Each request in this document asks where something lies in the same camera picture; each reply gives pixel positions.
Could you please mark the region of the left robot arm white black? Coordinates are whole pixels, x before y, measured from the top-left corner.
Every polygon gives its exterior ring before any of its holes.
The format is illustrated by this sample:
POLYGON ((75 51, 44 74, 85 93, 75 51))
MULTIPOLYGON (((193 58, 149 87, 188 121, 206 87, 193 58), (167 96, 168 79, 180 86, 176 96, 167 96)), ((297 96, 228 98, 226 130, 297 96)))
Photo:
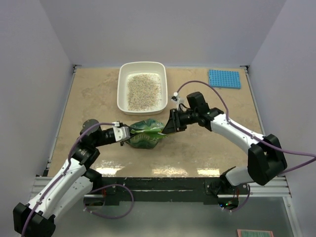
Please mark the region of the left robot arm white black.
POLYGON ((27 204, 13 210, 14 229, 23 237, 50 237, 56 222, 87 193, 102 189, 102 176, 91 169, 100 152, 99 146, 123 143, 130 139, 131 128, 119 121, 103 123, 95 119, 84 122, 80 136, 71 147, 68 158, 57 174, 27 204))

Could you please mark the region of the white litter box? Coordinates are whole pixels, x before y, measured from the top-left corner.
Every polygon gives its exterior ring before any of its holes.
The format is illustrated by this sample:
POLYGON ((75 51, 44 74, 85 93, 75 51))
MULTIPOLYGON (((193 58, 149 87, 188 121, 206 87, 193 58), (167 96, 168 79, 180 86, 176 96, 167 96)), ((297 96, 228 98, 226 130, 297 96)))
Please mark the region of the white litter box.
POLYGON ((117 106, 127 115, 161 113, 168 103, 166 68, 159 62, 130 62, 118 75, 117 106))

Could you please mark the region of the green litter bag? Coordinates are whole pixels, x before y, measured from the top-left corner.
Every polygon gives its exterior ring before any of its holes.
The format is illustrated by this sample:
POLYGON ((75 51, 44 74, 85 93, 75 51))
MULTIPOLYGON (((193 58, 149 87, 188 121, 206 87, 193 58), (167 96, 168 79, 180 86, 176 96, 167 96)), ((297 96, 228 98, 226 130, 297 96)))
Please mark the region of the green litter bag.
POLYGON ((162 122, 152 118, 131 124, 130 139, 126 143, 137 149, 153 149, 167 136, 162 133, 164 127, 162 122))

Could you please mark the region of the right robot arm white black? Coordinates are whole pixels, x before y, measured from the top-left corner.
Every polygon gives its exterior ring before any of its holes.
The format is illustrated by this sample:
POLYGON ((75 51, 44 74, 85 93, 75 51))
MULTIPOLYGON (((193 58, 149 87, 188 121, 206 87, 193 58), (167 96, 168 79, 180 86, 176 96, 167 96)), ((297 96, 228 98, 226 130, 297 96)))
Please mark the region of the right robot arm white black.
POLYGON ((264 136, 232 120, 218 108, 210 108, 200 92, 187 96, 189 108, 180 108, 180 97, 175 92, 171 97, 177 105, 170 110, 169 119, 162 133, 165 135, 185 131, 188 125, 197 123, 217 133, 242 149, 248 157, 247 166, 233 167, 221 175, 220 189, 231 194, 243 183, 267 184, 287 168, 287 162, 278 138, 272 134, 264 136))

